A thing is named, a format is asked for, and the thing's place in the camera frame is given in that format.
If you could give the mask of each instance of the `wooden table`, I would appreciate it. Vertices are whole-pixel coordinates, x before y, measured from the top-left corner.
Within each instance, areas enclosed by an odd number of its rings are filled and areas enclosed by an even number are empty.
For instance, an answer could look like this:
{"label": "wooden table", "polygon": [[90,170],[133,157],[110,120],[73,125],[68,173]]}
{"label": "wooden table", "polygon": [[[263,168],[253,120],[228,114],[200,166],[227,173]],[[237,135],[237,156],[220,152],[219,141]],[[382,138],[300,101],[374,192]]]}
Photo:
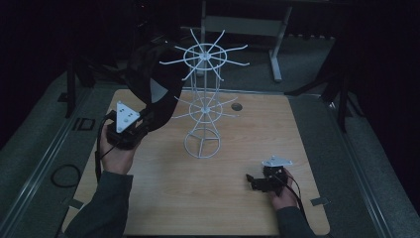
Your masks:
{"label": "wooden table", "polygon": [[[267,194],[251,190],[246,180],[246,174],[262,178],[261,162],[272,155],[293,162],[287,168],[299,183],[312,229],[318,235],[329,233],[324,207],[310,202],[319,197],[318,188],[287,97],[220,93],[221,102],[235,97],[243,109],[224,105],[224,113],[239,117],[222,116],[216,122],[221,149],[212,158],[196,159],[185,151],[184,138],[195,124],[189,116],[172,118],[145,137],[130,172],[134,181],[126,235],[278,234]],[[190,101],[191,93],[182,92],[181,99]],[[110,108],[119,100],[138,111],[145,107],[130,90],[116,91]],[[179,102],[173,115],[187,110]],[[83,202],[97,185],[93,151],[74,196]],[[69,210],[63,230],[75,214]]]}

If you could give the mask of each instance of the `hand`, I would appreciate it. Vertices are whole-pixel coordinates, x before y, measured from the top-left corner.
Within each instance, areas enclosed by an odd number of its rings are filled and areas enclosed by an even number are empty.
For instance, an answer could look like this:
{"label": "hand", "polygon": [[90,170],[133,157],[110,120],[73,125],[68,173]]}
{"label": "hand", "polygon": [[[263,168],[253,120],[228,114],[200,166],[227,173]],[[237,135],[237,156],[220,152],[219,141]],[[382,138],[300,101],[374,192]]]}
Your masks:
{"label": "hand", "polygon": [[[289,176],[287,180],[287,185],[291,187],[291,184],[293,183],[293,179],[292,179],[293,176],[287,169],[284,169],[284,170],[286,174]],[[296,196],[294,196],[294,194],[289,189],[287,189],[287,187],[283,188],[280,196],[277,196],[274,191],[269,191],[268,196],[275,210],[279,210],[281,208],[288,207],[288,206],[297,206]]]}
{"label": "hand", "polygon": [[[101,157],[114,147],[113,145],[109,144],[106,139],[107,131],[108,126],[104,126],[102,129],[100,145]],[[139,145],[140,143],[130,151],[120,150],[117,147],[112,149],[102,158],[102,166],[104,167],[104,170],[114,174],[126,175],[132,167],[134,154],[136,153]]]}

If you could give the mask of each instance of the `wire rack spoke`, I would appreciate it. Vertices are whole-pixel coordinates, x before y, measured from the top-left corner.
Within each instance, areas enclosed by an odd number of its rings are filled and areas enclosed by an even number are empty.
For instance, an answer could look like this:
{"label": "wire rack spoke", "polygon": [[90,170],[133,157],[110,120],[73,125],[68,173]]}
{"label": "wire rack spoke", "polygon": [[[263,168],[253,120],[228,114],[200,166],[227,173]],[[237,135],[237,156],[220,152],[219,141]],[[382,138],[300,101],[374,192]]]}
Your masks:
{"label": "wire rack spoke", "polygon": [[[224,81],[221,76],[221,67],[225,63],[231,63],[239,66],[247,66],[248,62],[237,62],[228,59],[227,52],[240,51],[248,45],[239,48],[223,49],[218,43],[222,39],[225,31],[212,44],[200,44],[195,37],[192,29],[191,36],[195,45],[190,48],[175,46],[178,50],[184,51],[183,59],[173,61],[161,61],[161,64],[172,64],[183,62],[189,67],[189,73],[182,79],[191,80],[191,92],[193,98],[191,101],[185,101],[175,97],[179,102],[189,105],[188,112],[172,118],[181,118],[190,116],[195,124],[191,131],[184,138],[185,150],[193,157],[198,159],[213,157],[221,147],[221,135],[216,127],[216,121],[222,116],[235,118],[239,115],[231,115],[223,112],[223,106],[237,99],[231,99],[224,102],[220,101],[220,82]],[[207,87],[208,71],[213,71],[215,76],[215,88]],[[204,88],[197,88],[197,79],[203,80]]]}

